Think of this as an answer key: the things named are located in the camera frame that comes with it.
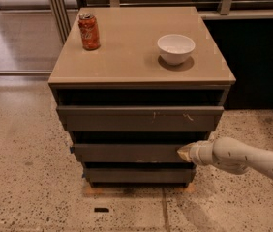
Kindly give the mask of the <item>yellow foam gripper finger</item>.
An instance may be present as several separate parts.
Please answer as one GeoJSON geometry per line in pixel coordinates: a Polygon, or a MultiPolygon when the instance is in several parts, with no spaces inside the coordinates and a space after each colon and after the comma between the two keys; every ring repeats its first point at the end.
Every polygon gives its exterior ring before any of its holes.
{"type": "Polygon", "coordinates": [[[196,156],[196,144],[191,143],[180,147],[177,150],[177,153],[182,160],[186,162],[194,162],[194,157],[196,156]]]}

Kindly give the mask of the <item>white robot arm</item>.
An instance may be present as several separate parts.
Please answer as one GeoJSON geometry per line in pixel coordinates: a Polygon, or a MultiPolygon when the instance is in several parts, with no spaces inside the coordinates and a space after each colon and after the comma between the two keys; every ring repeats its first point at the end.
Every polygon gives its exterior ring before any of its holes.
{"type": "Polygon", "coordinates": [[[273,180],[273,151],[249,146],[230,137],[198,141],[177,150],[180,158],[195,165],[212,165],[234,175],[249,168],[273,180]]]}

